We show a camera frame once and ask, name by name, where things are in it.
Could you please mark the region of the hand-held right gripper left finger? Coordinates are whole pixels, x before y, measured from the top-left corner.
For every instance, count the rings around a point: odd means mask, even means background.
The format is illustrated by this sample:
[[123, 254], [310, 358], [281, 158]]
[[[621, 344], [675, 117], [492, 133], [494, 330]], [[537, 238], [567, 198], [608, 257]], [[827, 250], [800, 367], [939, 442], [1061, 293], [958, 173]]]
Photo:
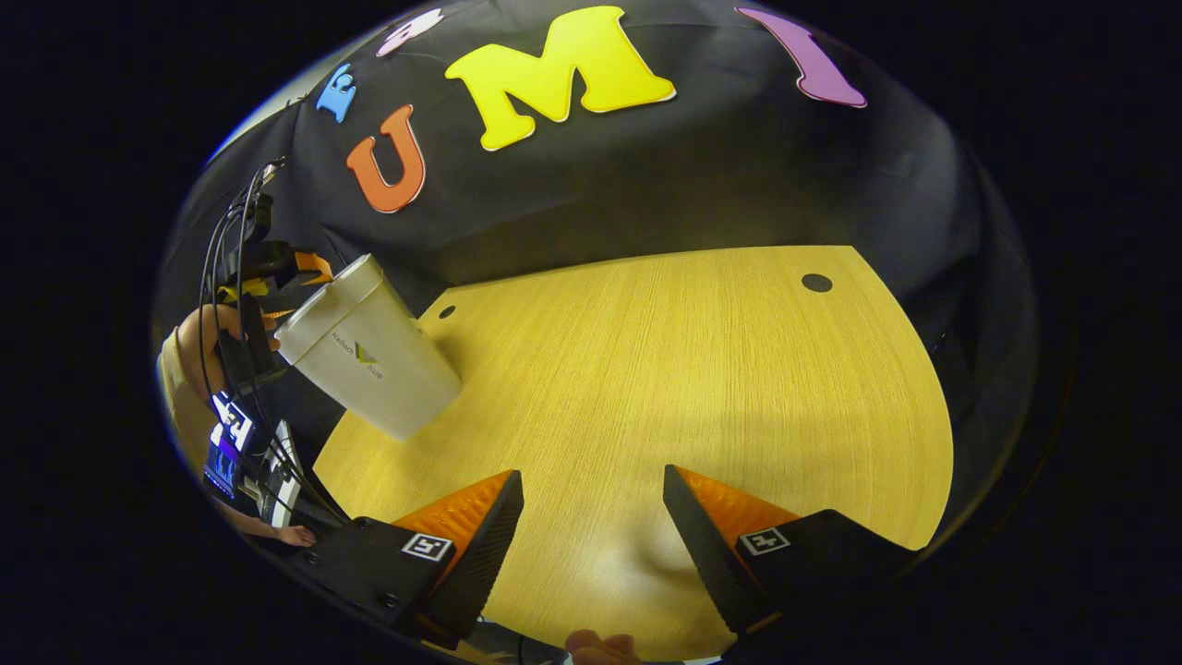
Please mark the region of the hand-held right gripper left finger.
[[483, 614], [524, 509], [505, 470], [387, 523], [361, 516], [300, 552], [300, 578], [401, 638], [456, 648]]

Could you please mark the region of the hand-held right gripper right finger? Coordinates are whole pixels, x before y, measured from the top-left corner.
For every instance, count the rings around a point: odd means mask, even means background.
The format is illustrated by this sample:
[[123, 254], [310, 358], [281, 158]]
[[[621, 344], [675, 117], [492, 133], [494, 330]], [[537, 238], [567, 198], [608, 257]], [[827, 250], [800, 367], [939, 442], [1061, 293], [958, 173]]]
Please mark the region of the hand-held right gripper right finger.
[[799, 516], [687, 467], [664, 467], [662, 498], [717, 614], [740, 638], [782, 622], [829, 627], [921, 558], [842, 511]]

